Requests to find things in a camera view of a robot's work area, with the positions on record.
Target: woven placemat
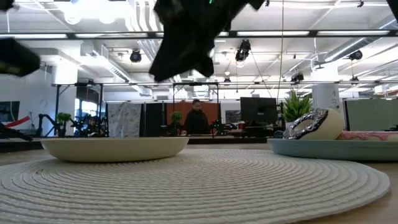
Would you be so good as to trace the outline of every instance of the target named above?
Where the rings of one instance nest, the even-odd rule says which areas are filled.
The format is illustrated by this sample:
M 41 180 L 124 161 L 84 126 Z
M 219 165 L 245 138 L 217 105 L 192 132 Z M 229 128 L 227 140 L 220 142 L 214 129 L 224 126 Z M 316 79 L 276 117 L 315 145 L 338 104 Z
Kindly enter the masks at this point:
M 290 223 L 382 197 L 386 174 L 261 150 L 184 150 L 145 162 L 0 167 L 0 223 Z

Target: donut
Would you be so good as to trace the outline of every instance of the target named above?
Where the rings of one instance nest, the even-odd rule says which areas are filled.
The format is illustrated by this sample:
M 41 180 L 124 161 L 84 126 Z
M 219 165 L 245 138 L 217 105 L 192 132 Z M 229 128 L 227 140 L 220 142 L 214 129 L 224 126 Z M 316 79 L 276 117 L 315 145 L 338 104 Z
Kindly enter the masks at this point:
M 398 142 L 398 131 L 343 131 L 337 140 Z
M 344 119 L 330 108 L 315 109 L 295 120 L 284 132 L 284 139 L 335 140 L 344 129 Z

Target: table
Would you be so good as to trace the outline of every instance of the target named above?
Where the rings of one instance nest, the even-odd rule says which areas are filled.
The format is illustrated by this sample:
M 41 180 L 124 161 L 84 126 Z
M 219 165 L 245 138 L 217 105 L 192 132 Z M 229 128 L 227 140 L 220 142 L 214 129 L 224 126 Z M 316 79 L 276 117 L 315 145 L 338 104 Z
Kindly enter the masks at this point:
M 188 145 L 187 149 L 269 149 L 267 144 L 217 144 L 217 145 Z M 18 162 L 50 159 L 45 150 L 23 151 L 0 154 L 0 166 Z M 391 181 L 391 192 L 382 199 L 370 203 L 362 208 L 330 217 L 317 218 L 300 223 L 316 224 L 393 224 L 398 223 L 398 163 L 366 163 L 379 171 L 385 172 Z

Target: dark jacket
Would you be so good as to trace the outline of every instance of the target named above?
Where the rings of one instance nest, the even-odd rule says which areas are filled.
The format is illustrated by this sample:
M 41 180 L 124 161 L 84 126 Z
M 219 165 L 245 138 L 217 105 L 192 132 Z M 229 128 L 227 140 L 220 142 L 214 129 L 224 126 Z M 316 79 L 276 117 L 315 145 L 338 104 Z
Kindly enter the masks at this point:
M 187 134 L 210 134 L 206 114 L 202 110 L 191 110 L 185 119 L 184 130 Z

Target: pink frosting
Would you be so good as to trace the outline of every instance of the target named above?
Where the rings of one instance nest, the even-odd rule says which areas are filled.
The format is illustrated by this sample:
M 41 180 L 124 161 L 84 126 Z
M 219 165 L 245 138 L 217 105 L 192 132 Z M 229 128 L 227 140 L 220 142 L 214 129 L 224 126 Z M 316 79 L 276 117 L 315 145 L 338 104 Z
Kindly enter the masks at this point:
M 396 135 L 398 131 L 343 131 L 339 136 L 338 140 L 351 140 L 360 139 L 368 140 L 370 137 L 377 137 L 382 141 L 387 141 L 390 135 Z

